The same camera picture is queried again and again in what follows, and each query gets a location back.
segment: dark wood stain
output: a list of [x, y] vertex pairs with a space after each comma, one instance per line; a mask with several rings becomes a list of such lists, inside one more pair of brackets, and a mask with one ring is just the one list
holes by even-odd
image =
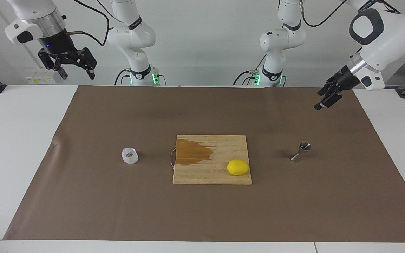
[[212, 154], [212, 149], [209, 146], [202, 146], [200, 142], [177, 139], [176, 164], [178, 165], [192, 165], [210, 160]]

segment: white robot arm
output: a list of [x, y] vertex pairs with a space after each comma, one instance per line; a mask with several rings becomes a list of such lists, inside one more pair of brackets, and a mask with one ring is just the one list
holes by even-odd
[[87, 71], [94, 79], [96, 60], [88, 48], [77, 50], [65, 29], [66, 16], [61, 16], [52, 0], [7, 0], [18, 17], [5, 29], [11, 42], [21, 45], [38, 40], [42, 49], [38, 56], [47, 69], [68, 77], [62, 64], [73, 64]]
[[385, 88], [381, 71], [405, 55], [405, 14], [370, 8], [377, 0], [348, 0], [358, 10], [350, 24], [350, 36], [362, 48], [318, 92], [324, 96], [315, 109], [331, 107], [342, 98], [342, 90], [362, 83], [370, 91]]
[[282, 50], [298, 47], [305, 42], [299, 0], [282, 0], [277, 15], [283, 22], [283, 28], [266, 32], [260, 37], [260, 47], [266, 52], [266, 59], [255, 85], [277, 85], [285, 63]]
[[135, 0], [111, 0], [115, 17], [125, 26], [117, 26], [109, 31], [108, 41], [124, 53], [130, 66], [133, 85], [157, 85], [158, 70], [148, 62], [141, 48], [156, 43], [154, 30], [142, 21]]

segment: wooden cutting board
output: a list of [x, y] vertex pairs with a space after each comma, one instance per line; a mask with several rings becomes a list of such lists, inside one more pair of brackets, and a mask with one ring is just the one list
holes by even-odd
[[173, 184], [252, 184], [250, 170], [229, 173], [233, 159], [249, 164], [246, 136], [177, 135]]

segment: yellow lemon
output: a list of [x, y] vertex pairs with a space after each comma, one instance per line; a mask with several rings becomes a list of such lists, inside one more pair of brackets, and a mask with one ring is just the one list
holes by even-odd
[[229, 162], [227, 169], [232, 175], [239, 176], [249, 171], [249, 165], [243, 160], [235, 159]]

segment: white tabletop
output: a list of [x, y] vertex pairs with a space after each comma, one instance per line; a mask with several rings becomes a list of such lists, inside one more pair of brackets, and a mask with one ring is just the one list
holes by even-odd
[[[29, 187], [77, 86], [9, 86], [0, 95], [0, 240]], [[354, 90], [405, 180], [405, 99]], [[0, 252], [405, 252], [405, 244], [0, 241]]]

